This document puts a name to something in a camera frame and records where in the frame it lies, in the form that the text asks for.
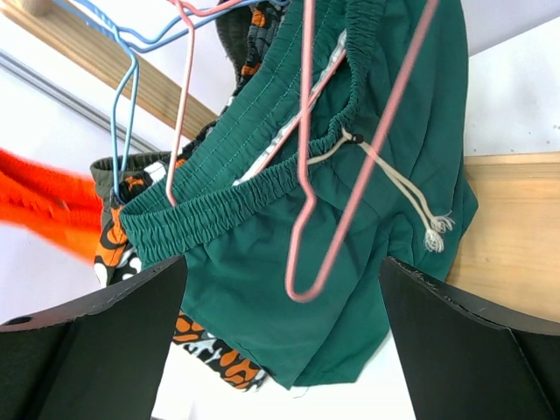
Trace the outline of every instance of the wooden board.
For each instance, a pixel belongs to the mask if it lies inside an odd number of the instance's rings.
[[[468,157],[479,199],[449,282],[560,321],[560,153]]]
[[[14,0],[0,0],[0,11],[12,22],[42,40],[50,47],[82,67],[112,88],[116,88],[130,66],[130,59],[113,40],[53,4],[43,17],[24,12]],[[180,86],[145,59],[138,57],[140,81],[137,105],[150,114],[175,127],[179,106]],[[130,81],[124,94],[130,98]],[[216,115],[196,98],[190,96],[186,104],[188,117],[183,122],[183,134],[193,139]]]

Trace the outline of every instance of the clothes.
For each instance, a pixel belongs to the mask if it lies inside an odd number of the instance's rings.
[[[186,159],[190,148],[185,148],[181,157]],[[129,156],[127,177],[120,185],[125,201],[132,200],[166,174],[163,161],[169,153],[143,153]],[[104,210],[114,219],[105,225],[94,260],[94,269],[103,285],[126,280],[142,270],[135,247],[128,241],[120,227],[118,214],[122,205],[112,195],[112,158],[98,160],[92,164],[91,172],[96,190],[102,194]],[[266,379],[266,373],[254,362],[242,357],[237,350],[223,340],[209,334],[183,312],[178,315],[173,342],[188,353],[207,364],[220,377],[241,390],[258,389]]]
[[[346,30],[346,63],[311,119],[311,156],[341,128],[372,138],[424,2],[316,2],[314,80]],[[297,134],[269,167],[232,184],[298,112],[303,2],[293,2],[266,60],[191,158],[175,174],[172,207],[163,183],[132,200],[121,223],[146,266],[185,254],[182,310],[239,348],[286,388],[353,382],[389,324],[379,289],[384,256],[445,279],[476,211],[463,170],[467,49],[459,0],[441,2],[403,96],[383,159],[422,190],[435,214],[451,212],[445,250],[424,247],[413,206],[374,171],[322,294],[308,304],[284,290],[290,232],[305,196]],[[296,289],[314,281],[354,186],[364,152],[341,148],[309,169],[317,205],[301,241]]]
[[[23,226],[90,262],[101,233],[102,203],[89,177],[0,149],[0,220]]]
[[[0,325],[0,418],[150,418],[187,276],[178,255]]]
[[[251,14],[228,13],[219,18],[218,27],[220,38],[228,51],[228,56],[237,63],[246,60],[253,70],[248,70],[247,65],[237,66],[238,86],[233,93],[235,97],[242,88],[251,80],[258,70],[258,64],[265,56],[270,41],[277,33],[277,28],[286,8],[277,8],[267,2],[259,3],[254,11],[257,18],[251,19]],[[245,50],[236,48],[239,44],[237,37],[243,33],[244,27],[246,44],[249,48]],[[240,57],[240,51],[250,51],[247,57]],[[194,150],[204,141],[207,133],[212,129],[214,123],[208,124],[189,143],[178,156],[178,165],[184,163]],[[129,157],[127,171],[123,174],[124,181],[120,185],[122,199],[128,202],[141,194],[155,182],[163,179],[166,175],[166,166],[169,163],[169,153],[146,153]],[[126,234],[121,228],[118,214],[122,206],[111,199],[112,190],[112,160],[101,159],[92,164],[91,172],[97,181],[96,191],[103,197],[105,206],[103,211],[103,233],[100,246],[94,260],[94,268],[102,284],[113,284],[127,279],[136,274],[142,268],[137,258],[136,249],[128,241]],[[189,353],[195,355],[206,363],[212,370],[218,372],[220,377],[237,389],[258,389],[266,379],[266,373],[250,359],[239,354],[239,352],[209,334],[199,324],[187,317],[183,312],[179,314],[173,341]]]

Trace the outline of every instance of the white drawstring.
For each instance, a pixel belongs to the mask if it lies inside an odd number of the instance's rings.
[[[308,159],[307,164],[313,165],[328,159],[342,146],[342,144],[353,141],[354,139],[355,136],[348,133],[345,129],[342,129],[342,137],[340,140],[327,153]],[[374,153],[369,144],[363,141],[355,143],[359,145],[368,155],[373,156]],[[377,162],[389,180],[399,189],[402,195],[408,199],[410,204],[418,213],[418,216],[420,216],[420,220],[426,229],[423,241],[424,246],[429,251],[438,253],[442,252],[444,250],[444,240],[440,234],[446,232],[447,230],[452,230],[454,221],[449,217],[449,215],[435,216],[431,212],[430,207],[428,206],[428,200],[424,197],[422,192],[409,179],[406,179],[399,171],[385,162],[385,160],[383,160],[379,155],[375,156],[375,162]]]

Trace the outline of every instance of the green fabric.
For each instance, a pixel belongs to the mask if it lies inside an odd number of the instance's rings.
[[[312,155],[331,149],[341,127],[371,138],[425,1],[325,0],[316,3],[314,79],[347,30],[346,63],[312,113]],[[382,157],[425,194],[434,214],[455,228],[445,251],[424,248],[424,226],[410,203],[374,170],[323,293],[308,304],[284,291],[291,227],[303,203],[297,134],[273,164],[232,187],[270,139],[298,112],[302,1],[296,0],[261,69],[191,159],[174,193],[154,185],[121,213],[144,264],[185,254],[182,309],[209,332],[266,368],[286,388],[353,382],[389,323],[378,271],[395,256],[445,279],[476,211],[462,167],[466,105],[466,32],[459,0],[441,2]],[[310,168],[318,203],[304,233],[296,289],[314,281],[361,163],[347,145]]]
[[[226,0],[220,0],[218,4],[223,4],[224,1]],[[220,38],[229,60],[234,65],[236,78],[239,78],[247,59],[247,34],[252,17],[251,9],[244,6],[221,15],[215,21],[218,38]]]

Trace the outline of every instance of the orange cloth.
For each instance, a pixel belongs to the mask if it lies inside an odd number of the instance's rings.
[[[101,213],[92,178],[0,149],[0,221],[25,226],[90,263],[101,235]]]

